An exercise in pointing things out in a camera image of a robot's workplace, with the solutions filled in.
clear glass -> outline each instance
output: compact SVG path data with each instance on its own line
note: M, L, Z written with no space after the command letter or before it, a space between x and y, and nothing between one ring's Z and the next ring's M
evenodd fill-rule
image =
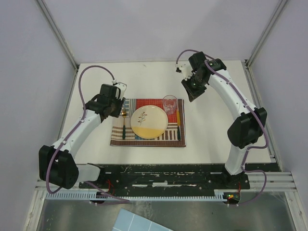
M173 95L166 95L163 98L163 107L167 114L175 113L178 107L178 99Z

yellow plate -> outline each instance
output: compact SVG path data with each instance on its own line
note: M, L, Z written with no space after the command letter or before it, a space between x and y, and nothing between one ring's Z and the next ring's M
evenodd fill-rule
M168 127L168 117L160 107L146 105L134 112L130 125L137 136L153 139L165 132Z

table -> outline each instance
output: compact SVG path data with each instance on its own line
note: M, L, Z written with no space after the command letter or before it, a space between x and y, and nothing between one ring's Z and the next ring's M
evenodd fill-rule
M252 101L241 61L224 61L233 81ZM107 118L85 140L75 162L77 164L218 164L225 163L231 143L227 130L233 123L232 116L220 96L208 87L205 93L190 103L180 83L182 75L175 72L174 62L99 63L108 68L118 81L128 85L125 98L163 98L174 95L185 100L185 148L113 147L110 146L112 117ZM84 68L81 64L77 79ZM85 102L100 91L101 84L111 84L111 77L100 68L87 70L81 82ZM75 82L65 118L66 133L82 114L82 104ZM264 145L261 137L257 145ZM252 150L247 163L270 163L268 150Z

placemat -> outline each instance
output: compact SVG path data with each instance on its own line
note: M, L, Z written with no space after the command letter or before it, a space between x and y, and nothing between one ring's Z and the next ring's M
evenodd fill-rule
M146 105L155 105L162 109L162 99L126 99L124 107L127 112L125 118L126 138L122 139L123 134L123 121L124 118L120 115L119 118L114 118L111 133L111 146L151 146L151 147L186 147L185 137L185 114L184 114L184 100L178 99L178 110L180 113L180 133L181 140L178 140L177 131L177 114L174 113L168 116L168 127L166 131L155 139L143 139L137 136L130 126L130 117L140 107Z

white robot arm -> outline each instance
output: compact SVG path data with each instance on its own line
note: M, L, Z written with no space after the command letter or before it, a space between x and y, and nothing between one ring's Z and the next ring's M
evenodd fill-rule
M221 96L231 112L234 123L228 130L231 149L229 158L225 164L225 169L231 176L241 174L243 171L241 165L247 148L255 143L263 134L257 121L246 106L248 105L250 108L255 109L263 125L266 121L267 112L264 108L257 109L253 103L244 97L220 59L208 61L203 52L198 52L191 56L189 61L191 65L176 64L177 72L184 75L182 84L188 93L189 100L192 102L204 93L206 85L210 85ZM205 62L208 62L211 68L217 73L223 75L228 82L220 76L213 74L207 68ZM246 100L246 106L236 91L230 87L230 83L232 83L244 100Z
M99 167L91 164L76 165L74 158L86 138L104 119L108 116L119 116L125 101L123 96L126 87L126 84L121 82L113 85L103 84L100 93L85 104L85 115L80 116L71 129L52 146L41 147L39 176L42 180L46 180L46 176L49 175L50 183L70 189L76 182L98 179L101 173ZM58 153L48 172L48 166L55 152Z

